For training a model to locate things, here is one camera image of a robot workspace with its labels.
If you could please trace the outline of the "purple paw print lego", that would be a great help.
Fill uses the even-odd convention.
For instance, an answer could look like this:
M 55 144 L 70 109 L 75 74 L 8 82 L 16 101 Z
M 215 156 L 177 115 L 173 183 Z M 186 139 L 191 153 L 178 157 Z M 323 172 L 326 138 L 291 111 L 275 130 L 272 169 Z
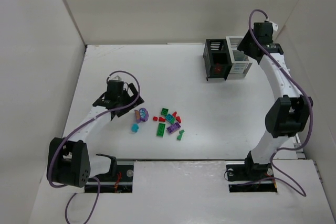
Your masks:
M 138 110 L 134 110 L 135 121 L 137 123 L 146 122 L 149 119 L 149 113 L 146 108 L 140 108 Z

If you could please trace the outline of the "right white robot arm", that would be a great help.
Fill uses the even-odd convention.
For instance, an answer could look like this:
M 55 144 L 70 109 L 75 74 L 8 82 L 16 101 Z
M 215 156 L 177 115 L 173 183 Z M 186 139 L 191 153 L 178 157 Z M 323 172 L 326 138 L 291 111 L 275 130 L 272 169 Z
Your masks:
M 230 181 L 260 180 L 271 170 L 271 159 L 283 144 L 304 130 L 313 101 L 291 80 L 285 64 L 283 49 L 273 42 L 274 26 L 269 21 L 249 25 L 249 30 L 238 45 L 238 51 L 257 60 L 264 71 L 274 104 L 265 116 L 265 133 L 242 165 L 231 167 Z

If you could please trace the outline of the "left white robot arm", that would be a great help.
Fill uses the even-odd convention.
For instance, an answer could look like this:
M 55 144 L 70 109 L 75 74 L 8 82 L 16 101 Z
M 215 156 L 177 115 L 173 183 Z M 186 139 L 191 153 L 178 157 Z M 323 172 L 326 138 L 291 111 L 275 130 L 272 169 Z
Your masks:
M 52 187 L 82 188 L 94 177 L 116 176 L 116 158 L 96 153 L 93 146 L 99 132 L 115 117 L 144 102 L 138 87 L 138 84 L 119 80 L 108 81 L 106 92 L 95 100 L 84 121 L 66 137 L 51 140 L 46 177 Z

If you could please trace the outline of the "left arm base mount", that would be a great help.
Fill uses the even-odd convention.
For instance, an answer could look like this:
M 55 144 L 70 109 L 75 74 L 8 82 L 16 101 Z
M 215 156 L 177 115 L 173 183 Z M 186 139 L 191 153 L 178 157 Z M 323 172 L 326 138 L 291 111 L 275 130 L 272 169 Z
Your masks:
M 116 174 L 99 174 L 100 193 L 122 194 L 133 191 L 133 164 L 117 165 Z

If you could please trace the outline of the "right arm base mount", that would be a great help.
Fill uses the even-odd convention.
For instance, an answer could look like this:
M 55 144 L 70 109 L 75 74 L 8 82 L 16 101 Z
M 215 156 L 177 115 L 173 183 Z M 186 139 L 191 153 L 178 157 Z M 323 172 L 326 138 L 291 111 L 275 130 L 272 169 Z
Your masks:
M 229 182 L 230 193 L 276 193 L 270 164 L 252 165 L 227 164 L 224 176 Z

